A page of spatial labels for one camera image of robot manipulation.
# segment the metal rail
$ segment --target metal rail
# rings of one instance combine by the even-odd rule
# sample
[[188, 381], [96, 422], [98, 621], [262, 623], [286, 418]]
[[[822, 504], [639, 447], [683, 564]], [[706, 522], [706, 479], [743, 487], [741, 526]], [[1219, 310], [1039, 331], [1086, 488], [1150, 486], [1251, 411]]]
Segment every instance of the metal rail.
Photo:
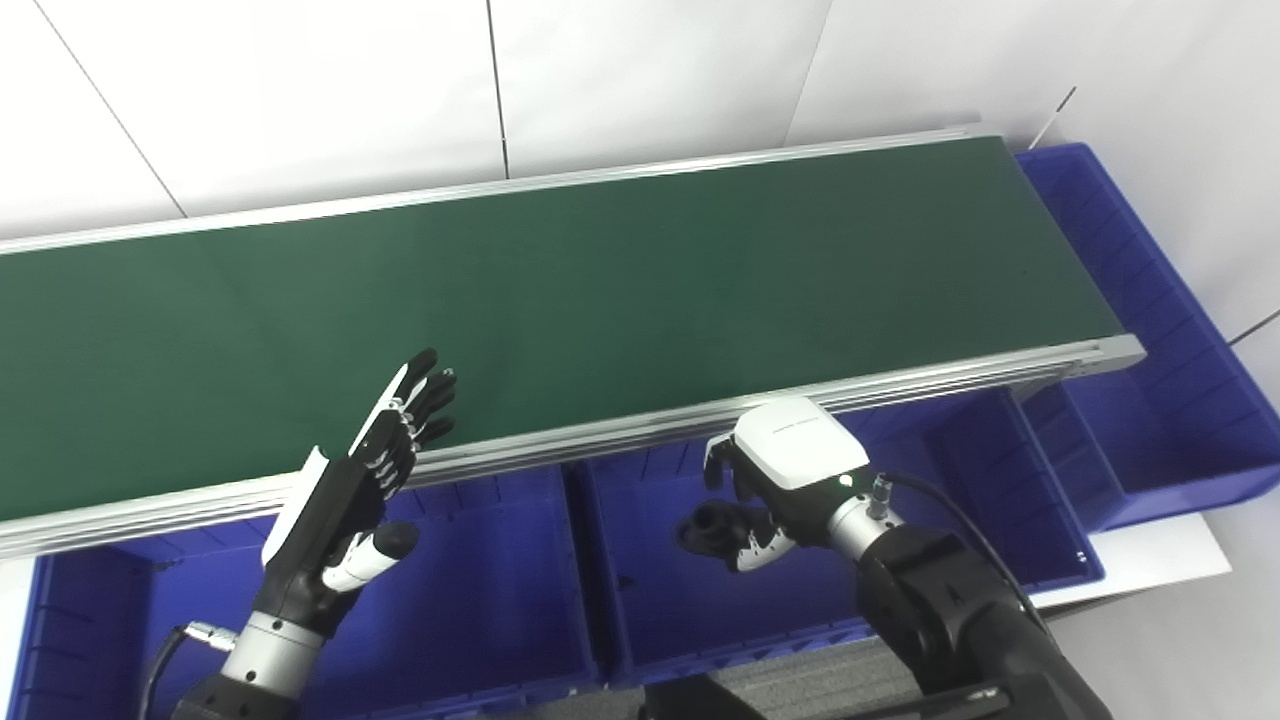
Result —
[[[408, 487], [425, 487], [552, 462], [708, 437], [774, 397], [805, 395], [833, 413], [997, 386], [1057, 380], [1132, 365], [1133, 336], [1001, 352], [845, 380], [778, 389], [424, 452]], [[0, 559], [45, 555], [274, 514], [294, 473], [180, 491], [0, 523]]]

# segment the black cable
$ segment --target black cable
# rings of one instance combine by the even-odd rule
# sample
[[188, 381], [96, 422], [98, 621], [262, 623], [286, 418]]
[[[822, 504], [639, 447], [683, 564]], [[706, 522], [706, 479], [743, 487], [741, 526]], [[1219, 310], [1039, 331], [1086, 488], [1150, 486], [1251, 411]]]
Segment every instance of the black cable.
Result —
[[155, 701], [156, 685], [160, 683], [160, 675], [164, 674], [165, 666], [169, 665], [169, 660], [173, 659], [173, 653], [178, 651], [178, 646], [180, 646], [184, 639], [187, 639], [187, 628], [184, 625], [178, 625], [169, 630], [164, 642], [160, 643], [160, 650], [156, 651], [155, 657], [151, 660], [151, 667], [147, 669], [146, 684], [142, 685], [142, 701], [138, 703], [138, 720], [147, 720], [147, 715], [151, 714], [151, 702]]
[[978, 528], [978, 524], [974, 523], [973, 519], [970, 519], [969, 515], [964, 510], [961, 510], [960, 506], [956, 505], [954, 500], [951, 500], [951, 497], [947, 496], [947, 493], [942, 492], [937, 487], [919, 478], [913, 478], [910, 475], [902, 475], [899, 473], [884, 473], [883, 477], [886, 480], [891, 483], [902, 484], [914, 491], [929, 496], [931, 498], [937, 501], [938, 505], [942, 505], [942, 507], [945, 507], [947, 512], [954, 515], [956, 520], [960, 520], [960, 524], [963, 524], [965, 529], [969, 530], [969, 534], [973, 536], [975, 541], [978, 541], [978, 544], [982, 547], [983, 553], [987, 555], [987, 559], [991, 560], [991, 564], [996, 566], [996, 570], [1000, 573], [1000, 575], [1005, 578], [1005, 582], [1009, 583], [1010, 588], [1012, 588], [1014, 594], [1018, 597], [1018, 602], [1023, 605], [1023, 611], [1027, 614], [1027, 616], [1030, 618], [1032, 623], [1034, 623], [1037, 628], [1039, 628], [1041, 630], [1044, 632], [1046, 635], [1048, 635], [1048, 641], [1053, 643], [1053, 648], [1059, 650], [1057, 639], [1053, 638], [1053, 633], [1048, 629], [1048, 624], [1044, 623], [1044, 619], [1041, 618], [1039, 611], [1036, 610], [1034, 605], [1032, 605], [1032, 598], [1027, 597], [1027, 591], [1024, 591], [1023, 585], [1019, 584], [1018, 578], [1014, 577], [1014, 573], [1009, 569], [1009, 565], [1005, 565], [1005, 560], [1000, 556], [998, 552], [996, 552], [995, 546], [992, 546], [991, 541], [987, 539], [987, 536], [982, 533], [982, 530]]

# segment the robot finger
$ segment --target robot finger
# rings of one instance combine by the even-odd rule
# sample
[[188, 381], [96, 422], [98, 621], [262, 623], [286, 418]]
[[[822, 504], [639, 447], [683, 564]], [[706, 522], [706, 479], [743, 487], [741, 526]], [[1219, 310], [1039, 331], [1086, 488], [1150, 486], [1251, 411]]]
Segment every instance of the robot finger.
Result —
[[399, 489], [404, 486], [404, 480], [407, 480], [413, 473], [413, 465], [416, 462], [417, 456], [413, 455], [412, 450], [401, 452], [396, 456], [389, 477], [380, 483], [384, 500], [389, 500], [393, 495], [399, 492]]
[[424, 421], [431, 413], [436, 413], [449, 402], [453, 402], [453, 386], [457, 382], [458, 377], [452, 372], [433, 375], [428, 380], [426, 387], [422, 388], [422, 392], [404, 407], [404, 413], [413, 418], [415, 423]]
[[404, 437], [404, 423], [401, 420], [399, 413], [383, 410], [356, 443], [351, 457], [364, 462], [367, 468], [378, 468], [385, 462], [392, 443], [401, 437]]
[[453, 429], [453, 418], [433, 418], [413, 434], [413, 442], [424, 446]]
[[435, 368], [439, 361], [439, 355], [435, 352], [434, 347], [428, 347], [426, 350], [415, 355], [408, 363], [404, 364], [404, 377], [401, 378], [398, 386], [396, 386], [396, 392], [393, 397], [398, 397], [402, 401], [408, 401], [410, 397], [422, 386], [424, 380], [428, 379], [428, 374]]

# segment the gray floor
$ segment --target gray floor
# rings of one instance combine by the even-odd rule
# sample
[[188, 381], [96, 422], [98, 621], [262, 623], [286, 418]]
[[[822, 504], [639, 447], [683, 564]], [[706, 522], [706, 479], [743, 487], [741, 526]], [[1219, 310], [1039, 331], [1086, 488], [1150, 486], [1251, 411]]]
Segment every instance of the gray floor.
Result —
[[[878, 639], [730, 667], [714, 678], [769, 720], [829, 720], [918, 697], [915, 682]], [[640, 689], [600, 691], [502, 720], [635, 720]]]

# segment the blue storage crate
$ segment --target blue storage crate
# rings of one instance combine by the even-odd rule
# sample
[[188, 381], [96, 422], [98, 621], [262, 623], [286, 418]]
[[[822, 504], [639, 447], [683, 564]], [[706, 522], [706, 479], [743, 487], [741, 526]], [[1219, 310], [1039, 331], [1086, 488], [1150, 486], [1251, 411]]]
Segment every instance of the blue storage crate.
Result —
[[[305, 719], [461, 717], [598, 682], [558, 469], [406, 491], [388, 516], [417, 524], [419, 547], [365, 589], [320, 655]], [[141, 673], [172, 626], [243, 625], [273, 520], [40, 560], [9, 719], [134, 717]], [[224, 657], [180, 647], [155, 716]]]
[[1084, 145], [1021, 152], [1027, 177], [1147, 359], [1025, 404], [1085, 529], [1256, 497], [1280, 420]]
[[[1018, 405], [987, 391], [841, 416], [881, 468], [942, 484], [970, 512], [1030, 591], [1096, 580], [1102, 568]], [[854, 571], [837, 553], [797, 548], [754, 573], [690, 555], [677, 523], [712, 497], [703, 442], [577, 464], [585, 530], [612, 634], [600, 660], [613, 687], [704, 673], [872, 634], [855, 615]], [[905, 520], [957, 529], [909, 488]]]

